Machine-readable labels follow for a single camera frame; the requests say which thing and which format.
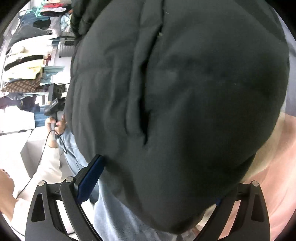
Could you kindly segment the left hand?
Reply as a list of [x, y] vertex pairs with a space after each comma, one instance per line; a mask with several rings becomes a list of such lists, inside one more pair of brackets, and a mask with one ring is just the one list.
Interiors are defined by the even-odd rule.
[[53, 133], [53, 130], [55, 130], [56, 134], [61, 135], [66, 129], [66, 120], [64, 115], [62, 115], [62, 118], [59, 121], [56, 121], [54, 118], [49, 117], [46, 119], [45, 123], [45, 126], [51, 133]]

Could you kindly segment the right hand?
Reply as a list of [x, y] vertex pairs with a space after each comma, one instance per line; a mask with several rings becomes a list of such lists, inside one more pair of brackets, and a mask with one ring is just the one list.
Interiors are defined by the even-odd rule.
[[4, 169], [1, 169], [0, 180], [1, 213], [11, 221], [14, 215], [15, 204], [18, 202], [18, 200], [13, 197], [15, 188], [14, 181]]

